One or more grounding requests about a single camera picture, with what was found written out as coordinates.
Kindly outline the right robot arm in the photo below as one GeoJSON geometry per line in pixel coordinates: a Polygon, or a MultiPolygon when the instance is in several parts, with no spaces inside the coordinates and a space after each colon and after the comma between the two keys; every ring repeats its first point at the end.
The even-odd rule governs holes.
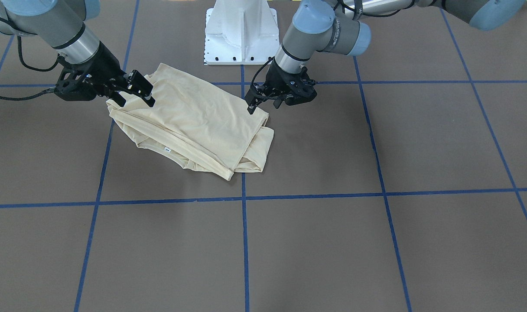
{"type": "Polygon", "coordinates": [[[62,65],[53,93],[64,101],[107,97],[120,107],[122,93],[135,95],[149,107],[155,104],[153,86],[137,70],[126,73],[118,59],[85,21],[99,15],[98,0],[0,0],[0,34],[15,35],[21,63],[22,38],[38,36],[57,52],[62,65]]]}

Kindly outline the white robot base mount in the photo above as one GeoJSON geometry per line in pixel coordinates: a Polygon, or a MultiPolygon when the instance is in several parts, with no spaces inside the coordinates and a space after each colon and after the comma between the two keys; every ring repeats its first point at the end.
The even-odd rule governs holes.
{"type": "Polygon", "coordinates": [[[205,14],[205,65],[263,65],[280,48],[267,0],[217,0],[205,14]]]}

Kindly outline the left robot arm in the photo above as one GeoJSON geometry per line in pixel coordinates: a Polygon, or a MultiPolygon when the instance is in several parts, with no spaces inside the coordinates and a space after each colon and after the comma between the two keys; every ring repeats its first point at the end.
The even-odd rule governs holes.
{"type": "Polygon", "coordinates": [[[316,53],[356,57],[372,41],[369,21],[387,20],[414,8],[437,8],[478,30],[502,26],[523,0],[302,0],[276,54],[266,62],[265,81],[251,81],[245,95],[254,114],[266,101],[281,105],[308,103],[317,96],[307,62],[316,53]]]}

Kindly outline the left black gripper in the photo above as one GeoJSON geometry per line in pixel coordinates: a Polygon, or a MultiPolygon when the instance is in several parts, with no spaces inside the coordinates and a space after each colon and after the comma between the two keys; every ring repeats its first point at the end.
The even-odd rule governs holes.
{"type": "Polygon", "coordinates": [[[265,83],[255,87],[250,87],[245,95],[247,111],[253,115],[256,108],[264,101],[273,100],[272,105],[279,109],[281,105],[298,105],[312,101],[317,97],[314,86],[315,80],[307,74],[307,67],[302,66],[299,73],[288,73],[270,58],[255,74],[258,76],[260,71],[270,64],[266,74],[265,83]]]}

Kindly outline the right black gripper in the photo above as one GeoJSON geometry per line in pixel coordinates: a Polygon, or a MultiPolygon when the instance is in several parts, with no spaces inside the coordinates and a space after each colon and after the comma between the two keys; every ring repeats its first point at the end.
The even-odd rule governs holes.
{"type": "Polygon", "coordinates": [[[57,57],[57,62],[63,69],[54,94],[64,101],[91,101],[100,96],[111,99],[121,108],[135,101],[154,107],[155,98],[151,95],[153,85],[150,81],[137,70],[126,74],[118,59],[103,43],[84,63],[73,65],[62,56],[57,57]]]}

